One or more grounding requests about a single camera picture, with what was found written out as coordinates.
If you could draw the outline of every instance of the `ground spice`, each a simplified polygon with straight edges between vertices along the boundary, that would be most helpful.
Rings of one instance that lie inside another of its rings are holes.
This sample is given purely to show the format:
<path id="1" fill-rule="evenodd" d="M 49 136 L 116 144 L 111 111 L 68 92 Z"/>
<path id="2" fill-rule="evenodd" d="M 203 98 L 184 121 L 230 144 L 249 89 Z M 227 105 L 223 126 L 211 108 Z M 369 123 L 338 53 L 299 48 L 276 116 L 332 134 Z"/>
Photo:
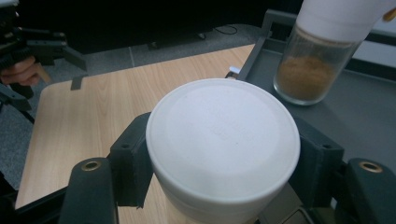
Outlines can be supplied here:
<path id="1" fill-rule="evenodd" d="M 315 101 L 332 85 L 335 73 L 321 59 L 304 56 L 287 59 L 279 65 L 276 83 L 289 97 L 302 101 Z"/>

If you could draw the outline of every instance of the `floor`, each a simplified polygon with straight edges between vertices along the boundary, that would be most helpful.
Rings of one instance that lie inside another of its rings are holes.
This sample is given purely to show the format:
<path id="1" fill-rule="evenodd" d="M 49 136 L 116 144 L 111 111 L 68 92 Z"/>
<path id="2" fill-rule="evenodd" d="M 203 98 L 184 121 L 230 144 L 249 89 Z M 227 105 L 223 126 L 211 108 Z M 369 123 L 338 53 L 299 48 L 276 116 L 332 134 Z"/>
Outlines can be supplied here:
<path id="1" fill-rule="evenodd" d="M 80 76 L 95 76 L 103 73 L 159 63 L 191 55 L 254 44 L 261 28 L 245 24 L 216 27 L 200 35 L 182 36 L 168 42 L 132 46 L 105 52 L 83 55 L 87 71 L 79 69 L 65 59 L 57 59 L 55 65 L 45 66 L 51 83 L 71 80 Z M 40 92 L 51 83 L 40 82 L 33 86 L 35 95 L 29 99 L 34 118 Z M 0 171 L 14 189 L 18 189 L 26 158 L 33 124 L 18 110 L 4 105 L 0 112 Z"/>

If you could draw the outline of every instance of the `light wood surface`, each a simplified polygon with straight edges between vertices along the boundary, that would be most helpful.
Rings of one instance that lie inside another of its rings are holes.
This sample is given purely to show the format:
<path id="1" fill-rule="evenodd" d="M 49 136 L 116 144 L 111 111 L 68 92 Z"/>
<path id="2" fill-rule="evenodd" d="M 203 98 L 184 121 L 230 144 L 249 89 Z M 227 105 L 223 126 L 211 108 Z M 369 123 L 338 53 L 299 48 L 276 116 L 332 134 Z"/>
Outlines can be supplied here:
<path id="1" fill-rule="evenodd" d="M 40 95 L 16 207 L 66 187 L 77 163 L 106 157 L 134 118 L 166 93 L 197 79 L 225 77 L 230 66 L 243 66 L 253 47 L 84 77 L 77 91 L 70 91 L 71 81 L 49 85 Z M 166 204 L 154 176 L 144 208 L 119 207 L 120 223 L 170 223 Z"/>

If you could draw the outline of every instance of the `finger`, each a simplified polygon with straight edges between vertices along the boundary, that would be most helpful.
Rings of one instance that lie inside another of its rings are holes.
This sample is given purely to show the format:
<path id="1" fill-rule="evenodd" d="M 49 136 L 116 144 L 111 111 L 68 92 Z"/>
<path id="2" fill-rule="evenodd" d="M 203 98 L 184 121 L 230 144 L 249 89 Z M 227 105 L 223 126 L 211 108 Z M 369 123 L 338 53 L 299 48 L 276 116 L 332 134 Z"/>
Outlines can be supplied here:
<path id="1" fill-rule="evenodd" d="M 35 74 L 29 77 L 27 80 L 20 82 L 20 84 L 21 86 L 34 86 L 37 85 L 39 81 L 40 81 L 40 76 L 38 74 Z"/>
<path id="2" fill-rule="evenodd" d="M 19 63 L 15 63 L 14 65 L 10 66 L 9 68 L 2 70 L 1 75 L 9 76 L 9 75 L 18 74 L 20 72 L 23 72 L 30 66 L 32 66 L 34 63 L 35 63 L 35 57 L 30 56 L 30 57 L 26 58 L 25 60 L 23 60 Z"/>
<path id="3" fill-rule="evenodd" d="M 24 71 L 18 73 L 18 74 L 13 74 L 13 75 L 2 75 L 1 80 L 4 84 L 10 84 L 10 83 L 16 83 L 16 82 L 23 82 L 29 79 L 30 77 L 34 76 L 37 74 L 38 70 L 38 64 L 33 64 Z"/>
<path id="4" fill-rule="evenodd" d="M 396 8 L 394 8 L 393 10 L 387 12 L 383 17 L 382 20 L 383 21 L 391 21 L 393 19 L 395 19 L 396 17 Z"/>

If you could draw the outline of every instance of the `cable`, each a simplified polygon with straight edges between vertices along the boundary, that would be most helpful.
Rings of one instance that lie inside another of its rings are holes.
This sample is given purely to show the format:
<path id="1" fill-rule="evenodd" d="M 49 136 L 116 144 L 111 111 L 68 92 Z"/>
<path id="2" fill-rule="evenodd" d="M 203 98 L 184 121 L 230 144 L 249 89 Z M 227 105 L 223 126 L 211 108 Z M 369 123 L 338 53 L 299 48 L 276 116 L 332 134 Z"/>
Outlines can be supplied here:
<path id="1" fill-rule="evenodd" d="M 226 33 L 226 32 L 224 32 L 224 31 L 221 31 L 221 30 L 219 29 L 219 27 L 215 27 L 214 30 L 216 30 L 217 32 L 219 32 L 219 33 L 221 33 L 221 34 L 224 34 L 224 35 L 235 35 L 236 33 L 238 33 L 238 29 L 236 29 L 236 27 L 234 27 L 234 26 L 231 26 L 231 25 L 224 25 L 224 26 L 221 26 L 221 27 L 233 28 L 233 32 L 232 32 L 232 33 Z"/>

